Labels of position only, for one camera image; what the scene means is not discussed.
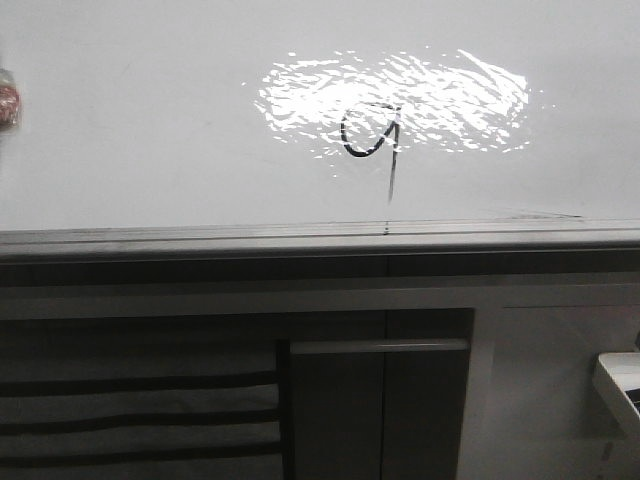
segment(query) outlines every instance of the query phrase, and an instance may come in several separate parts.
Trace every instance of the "black line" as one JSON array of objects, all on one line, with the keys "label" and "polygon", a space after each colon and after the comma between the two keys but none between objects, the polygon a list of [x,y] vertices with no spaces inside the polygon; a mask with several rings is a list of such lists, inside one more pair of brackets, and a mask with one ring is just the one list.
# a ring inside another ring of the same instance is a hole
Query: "black line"
[{"label": "black line", "polygon": [[277,382],[275,372],[254,372],[238,375],[117,378],[110,380],[73,380],[53,382],[0,383],[0,397],[55,397],[93,395],[118,392],[156,390],[204,390],[271,385]]},{"label": "black line", "polygon": [[275,422],[276,409],[240,412],[142,413],[63,422],[0,424],[0,436],[54,435],[138,426],[212,426]]},{"label": "black line", "polygon": [[259,443],[233,447],[184,448],[177,450],[149,450],[100,455],[67,455],[42,457],[0,458],[0,468],[60,468],[113,465],[137,462],[173,462],[235,457],[253,457],[280,453],[280,443]]},{"label": "black line", "polygon": [[289,341],[276,342],[283,480],[294,480],[296,470],[290,350]]},{"label": "black line", "polygon": [[398,146],[400,142],[400,124],[395,124],[395,135],[393,143],[393,156],[391,162],[391,177],[389,178],[389,203],[393,200],[393,186],[396,181],[396,163],[398,161]]},{"label": "black line", "polygon": [[605,443],[600,460],[602,460],[603,462],[608,462],[611,458],[611,452],[613,452],[613,442]]},{"label": "black line", "polygon": [[[382,104],[369,103],[367,105],[380,106],[382,108],[388,108],[390,110],[395,110],[395,111],[400,110],[400,108],[394,108],[392,105],[388,105],[386,103],[382,103]],[[384,144],[384,141],[387,139],[387,137],[393,131],[394,127],[397,125],[396,120],[393,119],[391,123],[389,123],[389,126],[387,127],[387,129],[380,136],[380,138],[378,139],[378,141],[375,143],[373,147],[364,151],[356,150],[351,146],[351,141],[349,141],[349,137],[347,135],[346,123],[347,123],[347,119],[349,118],[349,115],[351,115],[351,112],[352,110],[347,110],[344,113],[344,116],[342,117],[342,122],[340,123],[340,138],[342,139],[342,144],[344,145],[345,150],[349,152],[351,155],[353,155],[354,157],[368,157],[369,155],[373,155]]]}]

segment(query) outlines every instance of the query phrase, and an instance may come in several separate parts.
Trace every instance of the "cabinet handle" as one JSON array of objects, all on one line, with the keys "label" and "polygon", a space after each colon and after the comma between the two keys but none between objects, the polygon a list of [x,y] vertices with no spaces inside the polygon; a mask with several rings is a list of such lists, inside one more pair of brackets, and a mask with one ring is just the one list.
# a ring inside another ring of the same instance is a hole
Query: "cabinet handle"
[{"label": "cabinet handle", "polygon": [[394,353],[469,350],[464,338],[422,338],[399,340],[341,340],[326,342],[291,342],[293,355],[320,353]]}]

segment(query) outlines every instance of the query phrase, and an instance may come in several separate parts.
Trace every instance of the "small object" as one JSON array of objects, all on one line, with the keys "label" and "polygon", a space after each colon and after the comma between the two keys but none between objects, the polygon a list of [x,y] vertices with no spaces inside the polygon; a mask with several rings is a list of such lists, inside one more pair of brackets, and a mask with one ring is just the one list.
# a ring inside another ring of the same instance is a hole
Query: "small object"
[{"label": "small object", "polygon": [[0,130],[6,130],[18,123],[20,112],[20,94],[13,75],[0,69]]}]

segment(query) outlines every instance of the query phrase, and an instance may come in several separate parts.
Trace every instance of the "cabinet door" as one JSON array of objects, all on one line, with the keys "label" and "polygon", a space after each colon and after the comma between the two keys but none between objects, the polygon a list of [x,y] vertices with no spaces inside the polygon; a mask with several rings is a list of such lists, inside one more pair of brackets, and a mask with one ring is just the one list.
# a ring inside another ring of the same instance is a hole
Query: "cabinet door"
[{"label": "cabinet door", "polygon": [[[384,312],[354,316],[331,337],[384,337]],[[383,362],[376,353],[291,356],[297,480],[380,478]]]},{"label": "cabinet door", "polygon": [[[468,338],[472,312],[390,312],[390,338]],[[468,351],[385,354],[382,478],[453,480]]]}]

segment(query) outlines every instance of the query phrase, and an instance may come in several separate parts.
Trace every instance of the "whiteboard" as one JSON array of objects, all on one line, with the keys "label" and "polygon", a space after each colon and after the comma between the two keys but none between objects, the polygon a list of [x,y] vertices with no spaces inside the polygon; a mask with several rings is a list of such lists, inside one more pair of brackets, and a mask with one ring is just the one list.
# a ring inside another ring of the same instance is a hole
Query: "whiteboard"
[{"label": "whiteboard", "polygon": [[[23,101],[0,230],[637,219],[638,24],[634,1],[0,0]],[[398,142],[356,157],[343,120],[356,151]]]}]

